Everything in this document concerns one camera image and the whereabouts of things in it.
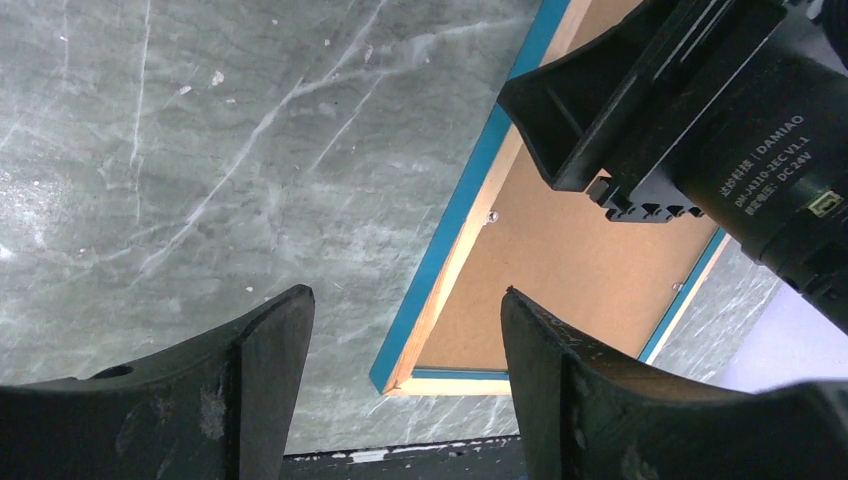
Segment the brown cardboard backing board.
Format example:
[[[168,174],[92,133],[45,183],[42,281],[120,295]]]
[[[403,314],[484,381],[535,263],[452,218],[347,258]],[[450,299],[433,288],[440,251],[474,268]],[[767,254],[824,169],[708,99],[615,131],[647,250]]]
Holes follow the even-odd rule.
[[[722,246],[707,219],[609,222],[586,196],[551,190],[522,141],[416,365],[504,371],[500,305],[509,287],[638,356]]]

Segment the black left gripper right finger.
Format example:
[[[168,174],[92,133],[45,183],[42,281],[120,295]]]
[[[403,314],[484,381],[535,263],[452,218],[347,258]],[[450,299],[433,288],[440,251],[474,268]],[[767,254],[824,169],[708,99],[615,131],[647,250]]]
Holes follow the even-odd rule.
[[[501,326],[532,479],[843,479],[847,385],[760,393],[647,365],[511,288]]]

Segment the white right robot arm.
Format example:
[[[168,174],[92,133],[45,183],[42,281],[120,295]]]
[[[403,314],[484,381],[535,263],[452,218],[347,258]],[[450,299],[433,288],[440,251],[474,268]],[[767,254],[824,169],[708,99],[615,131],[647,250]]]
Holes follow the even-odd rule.
[[[498,97],[612,222],[706,216],[847,326],[847,5],[645,1]]]

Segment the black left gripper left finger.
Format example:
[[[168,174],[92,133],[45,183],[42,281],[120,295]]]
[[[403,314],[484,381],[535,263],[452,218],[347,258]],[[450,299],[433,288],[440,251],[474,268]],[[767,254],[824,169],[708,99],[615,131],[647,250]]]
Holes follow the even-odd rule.
[[[296,285],[155,354],[1,390],[5,479],[278,479],[315,315]]]

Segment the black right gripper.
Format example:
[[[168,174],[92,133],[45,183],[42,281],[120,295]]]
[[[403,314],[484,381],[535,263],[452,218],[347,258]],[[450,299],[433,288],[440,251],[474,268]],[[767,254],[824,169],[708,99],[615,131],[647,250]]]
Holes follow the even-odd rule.
[[[700,218],[675,184],[686,151],[786,14],[780,1],[642,1],[601,29],[590,11],[578,28],[586,43],[508,80],[497,102],[551,189],[582,192],[603,168],[587,194],[608,220]],[[603,111],[612,147],[602,167],[590,138]]]

